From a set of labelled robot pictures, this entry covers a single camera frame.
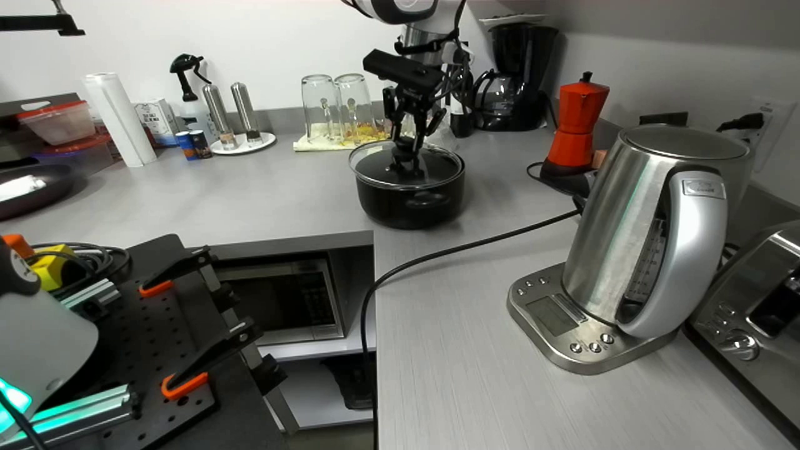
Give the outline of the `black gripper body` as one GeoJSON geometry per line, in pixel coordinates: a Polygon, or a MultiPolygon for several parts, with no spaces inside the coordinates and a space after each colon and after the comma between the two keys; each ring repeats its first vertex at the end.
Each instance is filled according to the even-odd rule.
{"type": "Polygon", "coordinates": [[[388,79],[383,110],[394,127],[401,127],[401,117],[410,114],[416,137],[428,137],[438,130],[444,114],[440,107],[440,100],[444,97],[444,73],[440,67],[383,49],[370,49],[363,58],[363,67],[370,74],[388,79]]]}

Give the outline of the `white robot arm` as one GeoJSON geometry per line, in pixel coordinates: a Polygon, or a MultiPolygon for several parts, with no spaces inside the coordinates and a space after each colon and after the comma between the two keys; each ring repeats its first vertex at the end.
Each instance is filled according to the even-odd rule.
{"type": "Polygon", "coordinates": [[[383,107],[391,123],[389,143],[398,164],[415,164],[425,137],[438,127],[438,94],[444,85],[444,53],[459,40],[459,18],[466,0],[341,0],[360,14],[401,25],[391,53],[370,49],[363,67],[379,79],[383,107]]]}

